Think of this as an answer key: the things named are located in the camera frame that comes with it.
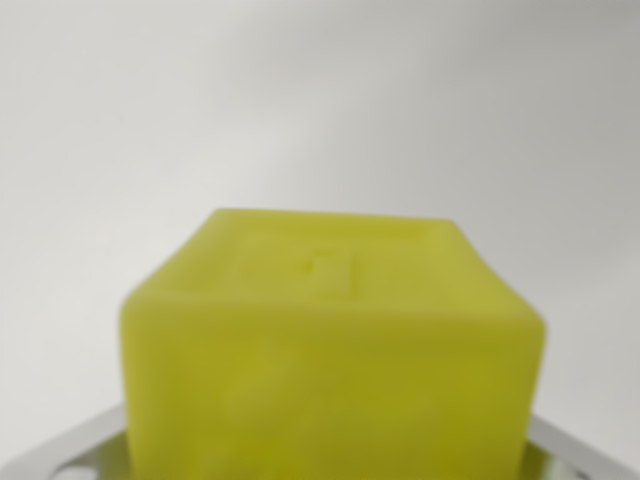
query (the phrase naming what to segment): white backdrop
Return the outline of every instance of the white backdrop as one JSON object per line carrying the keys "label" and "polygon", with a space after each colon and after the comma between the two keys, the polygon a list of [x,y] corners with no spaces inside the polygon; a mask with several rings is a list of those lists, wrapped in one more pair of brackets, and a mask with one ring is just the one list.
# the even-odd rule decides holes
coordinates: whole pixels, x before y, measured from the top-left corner
{"label": "white backdrop", "polygon": [[219,206],[455,219],[535,410],[640,469],[640,3],[0,3],[0,463],[121,401],[117,310]]}

